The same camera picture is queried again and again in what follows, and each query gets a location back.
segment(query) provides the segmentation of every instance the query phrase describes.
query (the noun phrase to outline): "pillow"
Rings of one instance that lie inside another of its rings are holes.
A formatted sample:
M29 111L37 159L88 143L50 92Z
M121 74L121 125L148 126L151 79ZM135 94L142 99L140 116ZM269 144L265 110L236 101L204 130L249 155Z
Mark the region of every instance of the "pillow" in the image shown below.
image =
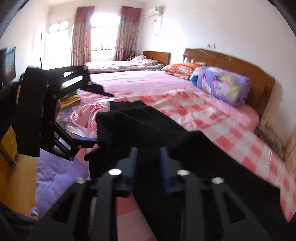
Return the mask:
M185 74L178 74L178 73L173 73L173 72L165 72L166 74L173 75L175 77L178 77L180 79L188 80L190 78L190 75L185 75Z
M189 80L203 91L233 106L244 104L251 89L248 77L216 67L197 67Z
M176 76L180 79L184 79L184 80L188 80L190 78L189 75L185 75L185 74L178 74L178 73L174 73L173 76Z
M163 71L190 76L196 67L199 67L202 65L206 65L206 63L196 62L196 63L169 64L163 68Z
M136 57L135 54L132 54L132 55L130 55L130 56L127 56L127 57L126 57L126 61L131 61L131 60L133 60L135 57Z
M139 60L142 60L142 59L145 59L145 58L147 58L147 57L144 56L144 55L139 55L139 56L133 58L131 61L139 61Z

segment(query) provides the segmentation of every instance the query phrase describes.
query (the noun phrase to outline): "bedspread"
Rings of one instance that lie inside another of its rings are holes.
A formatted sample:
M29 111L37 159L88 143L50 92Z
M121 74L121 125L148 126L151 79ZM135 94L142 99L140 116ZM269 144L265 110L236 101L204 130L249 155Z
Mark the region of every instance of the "bedspread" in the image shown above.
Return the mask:
M296 211L296 181L284 163L256 135L217 109L198 92L170 91L166 94L102 99L86 105L70 116L67 129L78 135L96 137L95 116L109 111L109 101L142 100L172 118L188 131L201 130L242 166L281 190L280 204L287 220Z
M164 65L152 59L138 61L91 61L86 64L90 74L133 71L133 70L161 70Z
M90 77L94 83L103 85L105 91L114 94L115 97L166 93L178 89L195 91L248 130L254 132L259 123L259 115L252 107L246 104L233 107L195 87L190 81L182 80L162 71L104 73L92 74ZM92 104L100 99L109 98L82 90L79 90L78 94L81 98L81 106ZM65 121L75 109L77 108L68 109L60 113L57 121Z

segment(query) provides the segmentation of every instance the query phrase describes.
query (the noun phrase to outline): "purple floral pillow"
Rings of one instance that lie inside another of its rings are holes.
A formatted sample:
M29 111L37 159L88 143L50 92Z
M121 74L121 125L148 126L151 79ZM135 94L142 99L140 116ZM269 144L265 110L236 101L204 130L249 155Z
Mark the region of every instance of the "purple floral pillow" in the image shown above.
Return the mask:
M196 87L233 106L244 104L251 89L248 77L210 66L197 67L189 80Z

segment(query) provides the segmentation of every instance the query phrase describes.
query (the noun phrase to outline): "purple rug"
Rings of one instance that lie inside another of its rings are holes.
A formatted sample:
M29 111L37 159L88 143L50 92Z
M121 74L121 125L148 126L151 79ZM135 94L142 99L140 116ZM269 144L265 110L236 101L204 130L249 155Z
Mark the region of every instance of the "purple rug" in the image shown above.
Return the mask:
M67 161L40 149L40 158L37 161L36 207L31 209L31 215L42 218L78 177L88 178L89 169L77 158Z

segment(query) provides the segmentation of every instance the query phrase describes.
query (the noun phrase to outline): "orange pillow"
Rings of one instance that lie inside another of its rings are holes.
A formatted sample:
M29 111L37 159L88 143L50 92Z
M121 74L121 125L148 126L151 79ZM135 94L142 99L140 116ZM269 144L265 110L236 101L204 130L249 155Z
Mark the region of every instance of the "orange pillow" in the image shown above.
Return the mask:
M165 72L166 74L169 74L169 75L174 75L173 72Z
M206 65L206 63L181 63L181 64L169 64L162 70L165 72L171 72L176 74L192 75L193 71L200 66Z
M184 80L188 80L190 78L190 75L185 75L185 74L178 74L178 73L174 73L173 74L175 77L178 77L180 79L184 79Z

